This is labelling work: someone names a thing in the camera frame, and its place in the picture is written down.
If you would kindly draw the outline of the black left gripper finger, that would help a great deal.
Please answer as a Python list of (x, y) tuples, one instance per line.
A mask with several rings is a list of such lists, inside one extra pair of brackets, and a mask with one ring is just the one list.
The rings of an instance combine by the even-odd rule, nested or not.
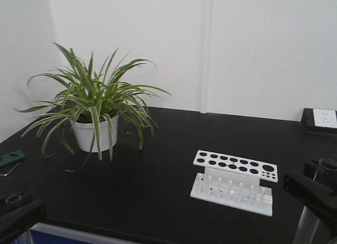
[(45, 202), (30, 192), (1, 195), (1, 243), (12, 243), (45, 218)]

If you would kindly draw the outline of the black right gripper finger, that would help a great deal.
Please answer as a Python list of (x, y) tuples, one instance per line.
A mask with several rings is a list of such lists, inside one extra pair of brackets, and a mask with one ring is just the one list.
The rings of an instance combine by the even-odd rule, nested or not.
[(303, 174), (288, 171), (283, 189), (302, 202), (328, 229), (336, 229), (336, 160), (307, 163)]

